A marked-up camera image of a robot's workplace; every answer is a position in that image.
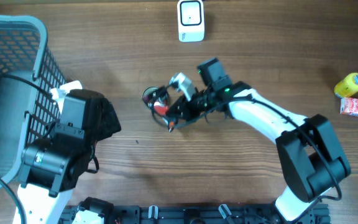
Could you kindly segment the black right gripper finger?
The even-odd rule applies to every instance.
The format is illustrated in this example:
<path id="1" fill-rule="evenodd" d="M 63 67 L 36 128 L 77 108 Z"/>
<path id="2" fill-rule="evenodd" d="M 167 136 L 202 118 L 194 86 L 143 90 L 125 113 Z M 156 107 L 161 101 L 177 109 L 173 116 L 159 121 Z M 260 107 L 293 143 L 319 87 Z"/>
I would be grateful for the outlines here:
<path id="1" fill-rule="evenodd" d="M 162 106 L 167 106 L 170 101 L 170 96 L 167 87 L 151 86 L 147 89 L 147 106 L 150 108 L 152 103 L 160 103 Z"/>
<path id="2" fill-rule="evenodd" d="M 214 110 L 210 110 L 210 111 L 207 111 L 207 112 L 205 112 L 205 113 L 202 113 L 202 114 L 199 115 L 198 117 L 193 118 L 193 119 L 191 119 L 191 120 L 189 120 L 189 121 L 185 121 L 185 122 L 182 122 L 182 123 L 169 124 L 169 125 L 168 125 L 168 132 L 170 133 L 170 132 L 172 132 L 174 129 L 180 129 L 180 128 L 184 128 L 184 127 L 186 127 L 186 126 L 189 126 L 189 125 L 191 125 L 191 124 L 193 124 L 193 123 L 199 121 L 201 118 L 204 118 L 204 119 L 206 120 L 206 122 L 208 123 L 209 121 L 208 121 L 208 119 L 207 119 L 207 116 L 208 116 L 210 113 L 212 113 L 212 112 L 214 112 Z"/>

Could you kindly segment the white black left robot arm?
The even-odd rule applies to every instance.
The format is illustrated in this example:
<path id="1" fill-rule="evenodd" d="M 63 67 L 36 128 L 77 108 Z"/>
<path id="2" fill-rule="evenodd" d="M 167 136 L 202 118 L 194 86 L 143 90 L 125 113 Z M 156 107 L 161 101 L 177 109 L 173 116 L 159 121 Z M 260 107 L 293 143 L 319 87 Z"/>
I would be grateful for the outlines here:
<path id="1" fill-rule="evenodd" d="M 111 102 L 101 93 L 75 89 L 60 118 L 22 151 L 14 223 L 58 223 L 98 142 L 121 130 Z"/>

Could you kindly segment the yellow candy jar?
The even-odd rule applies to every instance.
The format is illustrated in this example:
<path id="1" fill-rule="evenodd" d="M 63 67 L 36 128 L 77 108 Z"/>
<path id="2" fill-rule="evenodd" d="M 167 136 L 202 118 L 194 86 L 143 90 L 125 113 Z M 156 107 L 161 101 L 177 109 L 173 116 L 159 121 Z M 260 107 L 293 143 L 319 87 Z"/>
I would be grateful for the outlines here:
<path id="1" fill-rule="evenodd" d="M 350 73 L 335 87 L 334 93 L 337 97 L 350 97 L 358 93 L 358 73 Z"/>

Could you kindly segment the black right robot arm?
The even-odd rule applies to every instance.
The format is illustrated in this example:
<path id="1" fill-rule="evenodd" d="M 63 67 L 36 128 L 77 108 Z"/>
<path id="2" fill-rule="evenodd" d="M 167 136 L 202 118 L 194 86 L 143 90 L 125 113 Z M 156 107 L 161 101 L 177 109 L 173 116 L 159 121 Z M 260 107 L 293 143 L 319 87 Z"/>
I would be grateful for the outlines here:
<path id="1" fill-rule="evenodd" d="M 250 85 L 233 82 L 217 58 L 199 64 L 198 73 L 204 90 L 198 90 L 185 74 L 176 73 L 168 85 L 143 92 L 142 100 L 153 119 L 173 131 L 218 111 L 253 127 L 276 145 L 287 186 L 268 213 L 247 214 L 245 220 L 298 223 L 310 218 L 320 222 L 322 216 L 315 209 L 330 198 L 330 190 L 336 191 L 334 201 L 341 200 L 339 184 L 351 173 L 329 120 L 320 114 L 292 113 L 266 100 Z"/>

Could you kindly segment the red white juice carton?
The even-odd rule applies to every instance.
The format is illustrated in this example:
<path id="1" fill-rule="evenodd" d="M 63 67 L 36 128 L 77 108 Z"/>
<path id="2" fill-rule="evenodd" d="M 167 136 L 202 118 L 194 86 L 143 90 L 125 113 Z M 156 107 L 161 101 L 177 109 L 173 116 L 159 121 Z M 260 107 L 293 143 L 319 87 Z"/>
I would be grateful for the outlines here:
<path id="1" fill-rule="evenodd" d="M 358 117 L 358 98 L 342 98 L 340 114 Z"/>

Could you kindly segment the tin can with pull tab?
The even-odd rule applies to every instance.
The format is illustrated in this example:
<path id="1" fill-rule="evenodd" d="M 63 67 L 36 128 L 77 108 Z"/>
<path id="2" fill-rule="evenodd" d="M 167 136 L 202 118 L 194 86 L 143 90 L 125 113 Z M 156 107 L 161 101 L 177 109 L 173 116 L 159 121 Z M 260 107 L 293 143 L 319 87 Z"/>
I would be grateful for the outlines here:
<path id="1" fill-rule="evenodd" d="M 144 90 L 142 94 L 142 101 L 146 107 L 151 109 L 152 105 L 157 105 L 159 103 L 167 106 L 170 101 L 170 97 L 165 86 L 150 86 Z"/>

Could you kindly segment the red black snack packet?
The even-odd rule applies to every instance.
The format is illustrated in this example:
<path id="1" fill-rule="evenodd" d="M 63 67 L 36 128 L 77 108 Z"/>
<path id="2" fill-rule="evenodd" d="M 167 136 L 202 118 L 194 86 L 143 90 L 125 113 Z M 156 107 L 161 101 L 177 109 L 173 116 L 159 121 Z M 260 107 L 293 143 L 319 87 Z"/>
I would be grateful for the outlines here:
<path id="1" fill-rule="evenodd" d="M 169 132 L 172 132 L 175 128 L 175 122 L 166 117 L 166 112 L 169 107 L 161 101 L 155 101 L 152 103 L 151 111 L 153 119 L 161 126 L 167 127 Z"/>

